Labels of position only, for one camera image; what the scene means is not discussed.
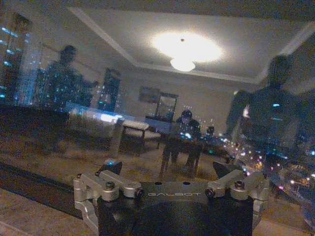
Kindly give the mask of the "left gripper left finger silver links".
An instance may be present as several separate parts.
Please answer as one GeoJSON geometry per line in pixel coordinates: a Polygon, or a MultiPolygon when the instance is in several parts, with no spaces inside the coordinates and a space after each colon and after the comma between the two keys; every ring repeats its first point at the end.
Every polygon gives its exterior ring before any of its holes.
{"type": "Polygon", "coordinates": [[[73,180],[74,207],[81,211],[85,224],[95,234],[99,233],[95,208],[97,200],[106,202],[117,200],[120,193],[124,197],[140,199],[144,195],[141,183],[128,180],[102,166],[96,173],[79,174],[73,180]]]}

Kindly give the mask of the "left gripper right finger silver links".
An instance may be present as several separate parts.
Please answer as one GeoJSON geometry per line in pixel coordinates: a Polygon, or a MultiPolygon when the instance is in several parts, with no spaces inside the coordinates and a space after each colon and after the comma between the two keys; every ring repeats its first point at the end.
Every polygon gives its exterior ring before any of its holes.
{"type": "Polygon", "coordinates": [[[243,168],[214,161],[217,180],[208,182],[205,194],[209,199],[224,197],[227,191],[233,199],[244,201],[248,197],[253,199],[253,221],[255,228],[262,213],[268,208],[270,180],[263,172],[247,174],[243,168]]]}

